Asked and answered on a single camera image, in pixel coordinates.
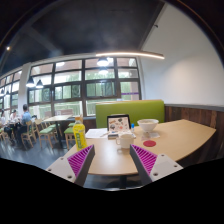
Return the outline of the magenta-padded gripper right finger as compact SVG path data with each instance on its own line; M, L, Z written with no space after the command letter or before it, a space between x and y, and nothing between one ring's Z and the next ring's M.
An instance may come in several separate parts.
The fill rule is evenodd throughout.
M130 155L143 185L147 185L182 169L182 166L166 154L156 155L134 144L130 145Z

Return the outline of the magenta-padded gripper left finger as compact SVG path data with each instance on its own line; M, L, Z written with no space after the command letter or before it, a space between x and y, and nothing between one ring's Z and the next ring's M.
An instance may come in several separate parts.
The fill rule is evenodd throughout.
M63 157L59 157L52 163L47 171L76 185L83 186L94 156L93 145L81 150L77 150L76 146L73 146Z

